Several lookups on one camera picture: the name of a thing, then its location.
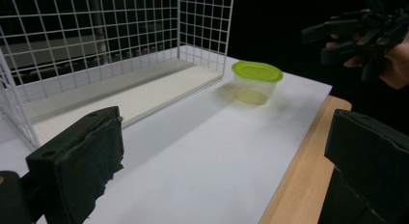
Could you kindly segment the clear container with green lid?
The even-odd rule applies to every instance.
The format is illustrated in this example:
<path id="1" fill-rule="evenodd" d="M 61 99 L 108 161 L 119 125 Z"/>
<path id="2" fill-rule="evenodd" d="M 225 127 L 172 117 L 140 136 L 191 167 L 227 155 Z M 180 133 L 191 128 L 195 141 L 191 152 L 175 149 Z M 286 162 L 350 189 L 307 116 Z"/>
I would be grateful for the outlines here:
<path id="1" fill-rule="evenodd" d="M 263 105 L 268 102 L 284 74 L 269 64 L 238 61 L 232 65 L 234 96 L 241 102 Z"/>

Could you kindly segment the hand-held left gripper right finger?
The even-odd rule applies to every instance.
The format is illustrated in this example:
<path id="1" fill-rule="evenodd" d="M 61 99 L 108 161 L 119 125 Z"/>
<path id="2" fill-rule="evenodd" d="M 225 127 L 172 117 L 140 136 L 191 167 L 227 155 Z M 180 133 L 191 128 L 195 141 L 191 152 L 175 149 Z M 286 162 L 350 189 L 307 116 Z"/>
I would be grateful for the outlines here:
<path id="1" fill-rule="evenodd" d="M 324 155 L 334 170 L 318 224 L 409 224 L 409 136 L 338 109 Z"/>

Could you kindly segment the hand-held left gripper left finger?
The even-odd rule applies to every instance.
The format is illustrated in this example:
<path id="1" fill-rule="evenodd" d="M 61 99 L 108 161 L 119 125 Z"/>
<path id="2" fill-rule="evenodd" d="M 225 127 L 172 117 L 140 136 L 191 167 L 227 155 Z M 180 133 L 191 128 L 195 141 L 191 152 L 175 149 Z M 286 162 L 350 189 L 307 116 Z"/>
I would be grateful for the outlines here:
<path id="1" fill-rule="evenodd" d="M 47 224 L 83 224 L 122 170 L 122 117 L 117 106 L 92 112 L 26 157 L 31 182 L 39 187 L 29 200 L 35 219 Z"/>

